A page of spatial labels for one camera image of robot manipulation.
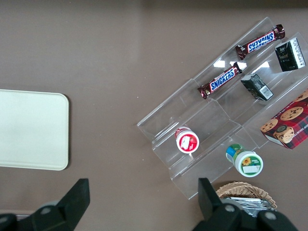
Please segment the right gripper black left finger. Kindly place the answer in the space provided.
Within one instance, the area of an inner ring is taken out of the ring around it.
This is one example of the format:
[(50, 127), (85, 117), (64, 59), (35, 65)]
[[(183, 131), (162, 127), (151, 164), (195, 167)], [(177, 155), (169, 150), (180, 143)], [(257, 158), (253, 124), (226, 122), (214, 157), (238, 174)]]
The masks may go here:
[(18, 230), (73, 231), (89, 204), (89, 180), (79, 179), (56, 205), (46, 205), (19, 221)]

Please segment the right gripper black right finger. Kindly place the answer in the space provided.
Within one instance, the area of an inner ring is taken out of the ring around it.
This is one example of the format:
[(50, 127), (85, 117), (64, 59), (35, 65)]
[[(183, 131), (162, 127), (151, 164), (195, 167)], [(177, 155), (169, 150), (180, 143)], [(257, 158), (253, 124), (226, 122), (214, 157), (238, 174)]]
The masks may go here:
[(203, 220), (194, 228), (195, 231), (236, 231), (242, 221), (238, 207), (221, 202), (207, 178), (198, 179), (198, 203)]

